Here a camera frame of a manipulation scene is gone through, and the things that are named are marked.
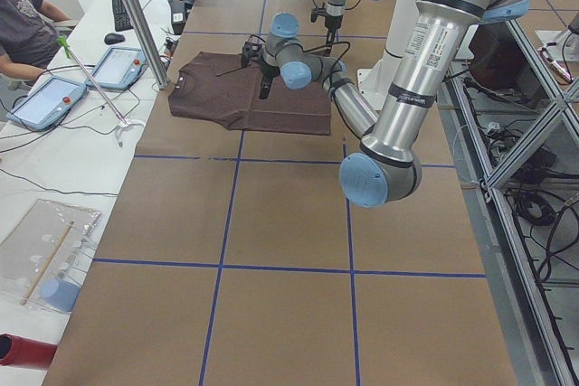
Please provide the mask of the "brown t-shirt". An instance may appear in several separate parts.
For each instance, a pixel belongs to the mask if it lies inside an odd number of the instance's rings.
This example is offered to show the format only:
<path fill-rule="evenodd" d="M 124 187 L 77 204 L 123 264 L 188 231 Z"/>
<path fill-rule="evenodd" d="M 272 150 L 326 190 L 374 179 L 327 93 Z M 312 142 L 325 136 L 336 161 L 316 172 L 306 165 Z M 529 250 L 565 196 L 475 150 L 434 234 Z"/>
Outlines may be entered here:
<path fill-rule="evenodd" d="M 178 73 L 168 97 L 175 117 L 213 121 L 229 130 L 328 136 L 331 106 L 317 83 L 289 89 L 276 79 L 269 97 L 260 99 L 261 71 L 240 71 L 241 56 L 199 52 Z"/>

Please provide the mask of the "black box with label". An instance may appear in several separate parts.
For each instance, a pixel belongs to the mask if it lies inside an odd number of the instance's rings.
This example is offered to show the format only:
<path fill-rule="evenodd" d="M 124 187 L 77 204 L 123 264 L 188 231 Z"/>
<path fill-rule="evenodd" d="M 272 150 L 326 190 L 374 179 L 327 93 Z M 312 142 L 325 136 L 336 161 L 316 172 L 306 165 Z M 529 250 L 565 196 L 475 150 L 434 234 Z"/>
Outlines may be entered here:
<path fill-rule="evenodd" d="M 187 20 L 186 4 L 181 0 L 169 0 L 168 4 L 171 13 L 172 34 L 180 35 L 185 28 Z"/>

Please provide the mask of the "far blue teach pendant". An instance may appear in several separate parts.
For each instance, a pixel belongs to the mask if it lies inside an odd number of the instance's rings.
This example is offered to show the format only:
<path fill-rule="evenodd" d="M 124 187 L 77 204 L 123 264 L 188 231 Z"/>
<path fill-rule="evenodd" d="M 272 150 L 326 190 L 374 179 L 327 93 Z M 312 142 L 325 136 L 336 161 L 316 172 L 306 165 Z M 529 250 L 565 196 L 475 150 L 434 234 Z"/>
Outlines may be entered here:
<path fill-rule="evenodd" d="M 90 74 L 103 89 L 124 90 L 139 78 L 146 61 L 138 48 L 110 46 Z"/>

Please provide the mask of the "blue teach pendant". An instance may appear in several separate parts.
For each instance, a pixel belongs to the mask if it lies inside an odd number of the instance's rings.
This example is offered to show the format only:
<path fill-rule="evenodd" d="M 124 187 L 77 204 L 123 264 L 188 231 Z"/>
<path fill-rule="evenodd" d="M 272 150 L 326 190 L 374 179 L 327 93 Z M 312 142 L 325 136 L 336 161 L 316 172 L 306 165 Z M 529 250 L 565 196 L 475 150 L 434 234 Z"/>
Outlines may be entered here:
<path fill-rule="evenodd" d="M 7 119 L 31 131 L 45 130 L 66 116 L 86 91 L 84 83 L 52 77 L 9 112 Z"/>
<path fill-rule="evenodd" d="M 139 78 L 146 61 L 138 48 L 110 46 L 90 74 L 103 89 L 124 90 Z"/>

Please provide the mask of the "black keyboard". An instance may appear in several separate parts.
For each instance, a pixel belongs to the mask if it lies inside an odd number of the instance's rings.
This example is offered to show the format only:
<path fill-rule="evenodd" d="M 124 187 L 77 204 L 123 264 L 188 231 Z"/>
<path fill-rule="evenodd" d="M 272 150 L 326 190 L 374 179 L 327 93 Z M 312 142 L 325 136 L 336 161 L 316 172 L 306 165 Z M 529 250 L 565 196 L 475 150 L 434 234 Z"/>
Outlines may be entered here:
<path fill-rule="evenodd" d="M 123 32 L 133 28 L 128 11 L 122 0 L 111 0 L 111 11 L 116 32 Z"/>

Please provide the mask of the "black computer mouse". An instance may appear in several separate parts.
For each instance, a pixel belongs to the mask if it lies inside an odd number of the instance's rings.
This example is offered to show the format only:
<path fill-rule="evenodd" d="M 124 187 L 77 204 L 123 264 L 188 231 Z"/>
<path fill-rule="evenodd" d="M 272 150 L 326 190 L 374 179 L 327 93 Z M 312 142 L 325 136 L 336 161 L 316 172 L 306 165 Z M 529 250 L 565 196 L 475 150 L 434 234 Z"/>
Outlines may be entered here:
<path fill-rule="evenodd" d="M 107 45 L 113 45 L 124 41 L 126 41 L 126 38 L 120 33 L 107 33 L 103 39 L 103 42 Z"/>

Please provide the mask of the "reacher grabber stick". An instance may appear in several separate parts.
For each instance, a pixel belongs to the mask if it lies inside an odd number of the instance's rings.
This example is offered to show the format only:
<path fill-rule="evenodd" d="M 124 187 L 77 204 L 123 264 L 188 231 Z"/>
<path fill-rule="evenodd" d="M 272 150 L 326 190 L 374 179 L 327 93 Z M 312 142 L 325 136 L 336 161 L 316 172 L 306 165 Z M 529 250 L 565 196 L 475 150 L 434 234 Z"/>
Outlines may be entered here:
<path fill-rule="evenodd" d="M 66 38 L 64 36 L 59 36 L 57 38 L 57 42 L 58 44 L 60 44 L 61 47 L 64 48 L 65 50 L 65 54 L 69 59 L 73 59 L 78 66 L 81 68 L 81 70 L 84 72 L 85 76 L 87 77 L 87 80 L 90 82 L 90 84 L 92 85 L 92 87 L 104 98 L 106 104 L 109 106 L 109 108 L 114 112 L 115 116 L 117 117 L 117 119 L 119 120 L 119 123 L 117 124 L 117 126 L 114 129 L 114 137 L 118 142 L 119 147 L 123 147 L 123 141 L 121 139 L 121 134 L 128 129 L 131 129 L 134 126 L 141 126 L 141 127 L 145 127 L 146 126 L 146 122 L 144 120 L 141 119 L 135 119 L 135 118 L 126 118 L 120 111 L 119 109 L 115 106 L 115 104 L 113 103 L 113 101 L 107 96 L 107 94 L 105 93 L 105 91 L 103 90 L 103 88 L 99 85 L 99 83 L 95 80 L 95 78 L 92 76 L 92 74 L 89 72 L 89 70 L 87 69 L 87 67 L 84 65 L 84 63 L 80 60 L 80 58 L 77 56 L 77 54 L 72 50 L 71 46 L 68 44 Z"/>

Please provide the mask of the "near blue teach pendant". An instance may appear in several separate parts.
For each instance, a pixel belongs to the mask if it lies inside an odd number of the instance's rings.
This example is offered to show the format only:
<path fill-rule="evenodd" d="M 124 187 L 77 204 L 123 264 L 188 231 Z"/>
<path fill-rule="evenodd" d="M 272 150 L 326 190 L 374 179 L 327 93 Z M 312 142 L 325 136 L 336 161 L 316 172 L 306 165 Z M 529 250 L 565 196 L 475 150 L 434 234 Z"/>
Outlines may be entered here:
<path fill-rule="evenodd" d="M 84 83 L 52 77 L 9 112 L 7 119 L 31 131 L 45 130 L 66 116 L 86 91 Z"/>

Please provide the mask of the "seated person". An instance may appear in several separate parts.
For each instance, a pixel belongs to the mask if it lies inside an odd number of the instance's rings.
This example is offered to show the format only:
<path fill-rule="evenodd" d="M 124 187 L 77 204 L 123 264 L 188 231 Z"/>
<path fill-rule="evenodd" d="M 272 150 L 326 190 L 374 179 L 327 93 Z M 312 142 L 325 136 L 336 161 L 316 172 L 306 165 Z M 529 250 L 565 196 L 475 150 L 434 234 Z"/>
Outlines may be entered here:
<path fill-rule="evenodd" d="M 69 19 L 47 0 L 1 0 L 1 73 L 36 81 L 60 50 L 53 25 Z"/>

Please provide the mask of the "clear plastic bag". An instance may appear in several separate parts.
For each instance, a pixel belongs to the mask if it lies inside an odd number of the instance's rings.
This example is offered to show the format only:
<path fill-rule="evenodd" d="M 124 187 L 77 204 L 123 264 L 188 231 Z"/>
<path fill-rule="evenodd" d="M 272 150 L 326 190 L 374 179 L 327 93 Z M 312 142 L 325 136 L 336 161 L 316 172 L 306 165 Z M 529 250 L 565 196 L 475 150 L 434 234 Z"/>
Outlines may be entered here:
<path fill-rule="evenodd" d="M 82 286 L 98 247 L 91 235 L 100 216 L 101 212 L 91 208 L 36 201 L 1 241 L 1 295 L 19 305 L 54 244 L 64 233 L 66 223 L 74 221 L 67 238 L 25 305 L 30 309 L 65 313 L 41 298 L 41 286 L 53 278 Z"/>

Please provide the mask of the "blue plastic cup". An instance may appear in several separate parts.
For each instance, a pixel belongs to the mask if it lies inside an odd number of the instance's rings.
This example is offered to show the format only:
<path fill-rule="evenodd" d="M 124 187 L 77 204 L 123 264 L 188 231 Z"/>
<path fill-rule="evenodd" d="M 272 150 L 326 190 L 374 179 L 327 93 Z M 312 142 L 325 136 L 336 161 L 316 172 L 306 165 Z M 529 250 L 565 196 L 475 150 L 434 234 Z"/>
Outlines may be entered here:
<path fill-rule="evenodd" d="M 59 278 L 44 282 L 40 290 L 43 300 L 65 313 L 72 311 L 80 292 L 80 286 Z"/>

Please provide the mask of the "wooden stick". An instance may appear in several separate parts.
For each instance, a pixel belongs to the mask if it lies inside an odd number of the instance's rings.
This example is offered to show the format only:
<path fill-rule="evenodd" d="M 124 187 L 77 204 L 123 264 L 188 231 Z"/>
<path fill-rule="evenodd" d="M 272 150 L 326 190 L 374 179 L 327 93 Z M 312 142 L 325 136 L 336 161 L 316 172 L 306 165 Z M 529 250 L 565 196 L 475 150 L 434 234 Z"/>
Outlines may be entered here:
<path fill-rule="evenodd" d="M 74 221 L 68 221 L 66 223 L 66 227 L 65 227 L 65 231 L 62 234 L 62 236 L 58 239 L 58 241 L 54 244 L 52 251 L 50 252 L 50 254 L 47 256 L 46 260 L 44 261 L 43 265 L 39 268 L 37 275 L 35 276 L 33 282 L 31 283 L 31 285 L 28 287 L 28 289 L 26 290 L 26 292 L 24 293 L 23 297 L 21 298 L 19 305 L 20 306 L 25 306 L 27 304 L 27 302 L 30 300 L 31 295 L 33 294 L 34 290 L 36 289 L 36 287 L 38 286 L 40 280 L 42 279 L 43 275 L 45 274 L 46 270 L 48 269 L 48 267 L 50 267 L 56 253 L 58 252 L 58 250 L 60 249 L 60 247 L 62 246 L 62 244 L 64 243 L 65 239 L 67 238 L 69 232 L 71 231 L 71 228 L 74 225 Z"/>

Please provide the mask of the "red cylinder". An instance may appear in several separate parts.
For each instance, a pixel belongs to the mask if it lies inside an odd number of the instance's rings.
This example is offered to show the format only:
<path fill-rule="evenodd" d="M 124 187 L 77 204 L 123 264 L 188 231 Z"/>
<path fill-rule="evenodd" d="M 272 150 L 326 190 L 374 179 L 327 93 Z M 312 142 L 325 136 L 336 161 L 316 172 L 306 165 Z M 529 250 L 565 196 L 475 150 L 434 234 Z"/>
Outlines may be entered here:
<path fill-rule="evenodd" d="M 58 349 L 57 344 L 50 344 L 12 334 L 1 335 L 1 364 L 47 370 Z"/>

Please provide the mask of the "aluminium frame post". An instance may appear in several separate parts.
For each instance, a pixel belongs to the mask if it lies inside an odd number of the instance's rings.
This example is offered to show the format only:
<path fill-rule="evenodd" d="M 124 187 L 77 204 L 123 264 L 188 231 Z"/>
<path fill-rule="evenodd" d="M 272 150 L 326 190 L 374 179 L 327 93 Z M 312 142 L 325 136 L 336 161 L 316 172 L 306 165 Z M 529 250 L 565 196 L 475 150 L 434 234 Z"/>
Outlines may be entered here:
<path fill-rule="evenodd" d="M 153 40 L 153 36 L 140 6 L 140 2 L 138 0 L 122 0 L 122 2 L 128 11 L 140 47 L 146 55 L 149 68 L 155 76 L 157 86 L 160 89 L 165 89 L 169 83 L 166 69 L 160 59 L 157 46 Z"/>

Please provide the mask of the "aluminium frame rail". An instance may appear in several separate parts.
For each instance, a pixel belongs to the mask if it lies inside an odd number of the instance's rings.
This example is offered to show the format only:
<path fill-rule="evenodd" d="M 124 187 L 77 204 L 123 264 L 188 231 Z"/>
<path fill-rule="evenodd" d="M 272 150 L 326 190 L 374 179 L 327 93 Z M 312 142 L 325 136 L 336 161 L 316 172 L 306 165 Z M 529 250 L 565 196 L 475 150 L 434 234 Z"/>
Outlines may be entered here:
<path fill-rule="evenodd" d="M 539 6 L 479 27 L 439 96 L 525 385 L 578 382 L 577 15 Z"/>

